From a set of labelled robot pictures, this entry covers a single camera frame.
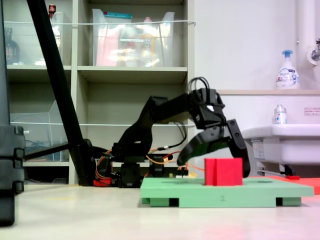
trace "orange wire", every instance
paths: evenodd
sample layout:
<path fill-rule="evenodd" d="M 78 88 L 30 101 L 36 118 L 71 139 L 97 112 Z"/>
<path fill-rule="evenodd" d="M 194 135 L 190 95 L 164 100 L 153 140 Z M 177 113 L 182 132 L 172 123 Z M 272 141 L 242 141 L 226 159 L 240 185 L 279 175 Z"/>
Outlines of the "orange wire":
<path fill-rule="evenodd" d="M 165 156 L 163 157 L 163 159 L 166 159 L 167 157 L 170 157 L 171 155 L 177 154 L 177 153 L 180 153 L 180 151 L 174 151 L 174 152 L 172 152 L 172 153 L 169 153 L 168 155 L 165 155 Z"/>
<path fill-rule="evenodd" d="M 205 171 L 203 168 L 200 168 L 200 167 L 194 166 L 194 165 L 192 165 L 192 164 L 190 164 L 190 163 L 186 163 L 185 165 L 186 165 L 186 166 L 188 166 L 188 167 L 191 167 L 191 168 L 194 168 L 194 169 L 200 170 L 200 171 Z"/>
<path fill-rule="evenodd" d="M 105 154 L 109 154 L 109 153 L 111 153 L 111 151 L 112 151 L 112 149 L 108 150 Z M 100 157 L 100 159 L 98 160 L 98 162 L 97 162 L 97 164 L 96 164 L 96 166 L 95 166 L 95 175 L 96 175 L 98 178 L 100 178 L 100 179 L 108 180 L 108 179 L 110 179 L 110 177 L 102 176 L 102 175 L 100 175 L 99 172 L 98 172 L 98 166 L 99 166 L 100 162 L 101 162 L 103 159 L 105 159 L 105 156 Z"/>
<path fill-rule="evenodd" d="M 172 159 L 172 160 L 169 160 L 169 161 L 166 161 L 166 162 L 159 162 L 159 161 L 155 161 L 155 160 L 151 159 L 148 155 L 146 155 L 146 158 L 149 159 L 151 162 L 153 162 L 155 164 L 168 164 L 168 163 L 172 163 L 172 162 L 177 161 L 177 159 Z"/>

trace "plastic storage bin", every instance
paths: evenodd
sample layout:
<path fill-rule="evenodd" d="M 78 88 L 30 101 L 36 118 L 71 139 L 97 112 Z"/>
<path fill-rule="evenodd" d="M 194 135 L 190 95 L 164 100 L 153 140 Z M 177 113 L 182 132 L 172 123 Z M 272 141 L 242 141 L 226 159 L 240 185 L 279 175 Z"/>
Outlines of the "plastic storage bin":
<path fill-rule="evenodd" d="M 108 24 L 93 9 L 93 65 L 113 67 L 173 67 L 174 12 L 162 23 Z"/>
<path fill-rule="evenodd" d="M 12 113 L 10 121 L 12 125 L 23 127 L 26 153 L 67 142 L 56 101 L 49 112 Z M 66 162 L 69 161 L 69 151 L 64 150 L 29 161 Z"/>
<path fill-rule="evenodd" d="M 51 20 L 62 63 L 71 64 L 71 25 L 62 25 L 64 13 L 56 12 Z M 4 23 L 7 64 L 45 66 L 35 26 L 28 23 Z"/>

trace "green platform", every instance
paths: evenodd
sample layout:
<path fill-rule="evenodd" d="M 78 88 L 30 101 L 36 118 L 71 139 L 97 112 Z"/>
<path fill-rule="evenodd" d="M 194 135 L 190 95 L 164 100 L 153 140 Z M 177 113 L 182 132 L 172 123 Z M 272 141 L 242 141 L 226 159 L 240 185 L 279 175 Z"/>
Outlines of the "green platform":
<path fill-rule="evenodd" d="M 245 178 L 242 186 L 205 186 L 202 178 L 145 178 L 141 200 L 151 207 L 240 208 L 301 206 L 314 195 L 304 186 L 267 177 Z"/>

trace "black pole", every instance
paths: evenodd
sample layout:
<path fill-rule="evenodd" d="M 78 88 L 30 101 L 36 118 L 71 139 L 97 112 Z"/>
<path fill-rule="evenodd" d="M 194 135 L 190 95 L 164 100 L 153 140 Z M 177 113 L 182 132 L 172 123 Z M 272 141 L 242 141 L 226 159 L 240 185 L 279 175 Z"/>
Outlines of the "black pole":
<path fill-rule="evenodd" d="M 74 146 L 69 148 L 69 151 L 78 175 L 79 184 L 92 186 L 96 170 L 92 145 L 89 140 L 85 141 L 81 134 L 45 0 L 27 0 L 27 3 L 59 108 L 65 135 L 68 142 Z"/>
<path fill-rule="evenodd" d="M 0 0 L 0 125 L 10 125 L 3 3 Z"/>
<path fill-rule="evenodd" d="M 69 143 L 81 143 L 78 118 L 44 0 L 27 0 Z"/>

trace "orange mat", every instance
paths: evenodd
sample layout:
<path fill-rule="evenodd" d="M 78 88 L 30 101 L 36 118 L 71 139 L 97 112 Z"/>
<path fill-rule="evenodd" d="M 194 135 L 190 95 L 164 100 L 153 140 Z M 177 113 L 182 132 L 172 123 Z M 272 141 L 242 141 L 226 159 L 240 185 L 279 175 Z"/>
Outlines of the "orange mat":
<path fill-rule="evenodd" d="M 268 176 L 267 178 L 286 181 L 294 184 L 306 185 L 314 188 L 314 194 L 320 194 L 320 177 L 300 178 L 299 180 L 290 180 L 281 176 Z"/>

